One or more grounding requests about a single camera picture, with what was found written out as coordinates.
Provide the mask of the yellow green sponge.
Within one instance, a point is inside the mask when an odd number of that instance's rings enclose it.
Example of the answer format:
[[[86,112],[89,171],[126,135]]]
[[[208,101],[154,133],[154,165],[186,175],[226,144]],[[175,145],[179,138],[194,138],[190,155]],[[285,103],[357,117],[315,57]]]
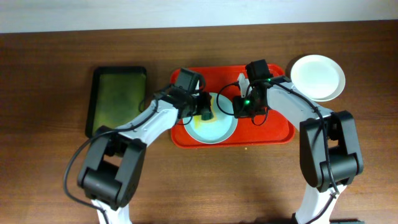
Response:
[[[211,108],[203,108],[200,111],[200,119],[202,121],[210,121],[214,118]]]

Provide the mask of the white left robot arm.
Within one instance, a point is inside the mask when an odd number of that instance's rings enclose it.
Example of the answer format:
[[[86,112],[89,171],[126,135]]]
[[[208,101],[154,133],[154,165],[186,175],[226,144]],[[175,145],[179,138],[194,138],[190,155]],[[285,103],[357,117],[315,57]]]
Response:
[[[146,149],[184,118],[212,117],[211,96],[200,73],[181,68],[174,83],[154,94],[150,105],[132,121],[106,126],[83,144],[88,148],[77,177],[97,210],[100,223],[129,223],[127,208],[142,172]]]

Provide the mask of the white plate with yellow stain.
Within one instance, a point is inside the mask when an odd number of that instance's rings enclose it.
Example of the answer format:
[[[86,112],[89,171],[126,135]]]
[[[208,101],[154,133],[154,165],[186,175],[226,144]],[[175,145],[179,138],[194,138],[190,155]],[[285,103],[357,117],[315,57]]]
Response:
[[[291,68],[290,78],[305,96],[311,91],[340,91],[346,85],[342,68],[323,55],[307,55],[298,59]]]

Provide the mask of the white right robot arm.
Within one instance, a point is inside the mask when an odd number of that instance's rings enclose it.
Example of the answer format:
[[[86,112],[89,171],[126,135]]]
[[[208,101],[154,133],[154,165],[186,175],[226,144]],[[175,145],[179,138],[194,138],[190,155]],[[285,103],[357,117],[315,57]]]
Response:
[[[299,131],[300,169],[305,193],[291,223],[330,223],[341,193],[364,169],[352,114],[324,108],[284,75],[273,76],[267,62],[245,66],[246,77],[236,82],[242,91],[233,99],[233,114],[254,118],[274,110]]]

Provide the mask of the light blue plate yellow stain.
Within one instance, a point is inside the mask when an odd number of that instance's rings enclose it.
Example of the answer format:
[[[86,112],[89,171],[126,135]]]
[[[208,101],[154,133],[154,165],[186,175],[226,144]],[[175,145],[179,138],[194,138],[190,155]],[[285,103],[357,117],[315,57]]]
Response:
[[[227,140],[234,133],[238,119],[234,116],[223,113],[218,107],[232,113],[233,104],[225,96],[218,97],[216,103],[216,93],[210,93],[211,96],[211,112],[213,118],[210,120],[202,120],[200,115],[193,118],[184,118],[183,124],[186,132],[194,140],[204,144],[218,144]]]

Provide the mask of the light green plate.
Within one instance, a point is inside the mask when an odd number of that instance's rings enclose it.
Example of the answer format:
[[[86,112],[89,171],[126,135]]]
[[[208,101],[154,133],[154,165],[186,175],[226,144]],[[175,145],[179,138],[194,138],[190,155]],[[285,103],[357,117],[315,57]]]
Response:
[[[307,93],[306,96],[312,101],[316,102],[326,102],[331,101],[341,95],[340,91],[311,91]]]

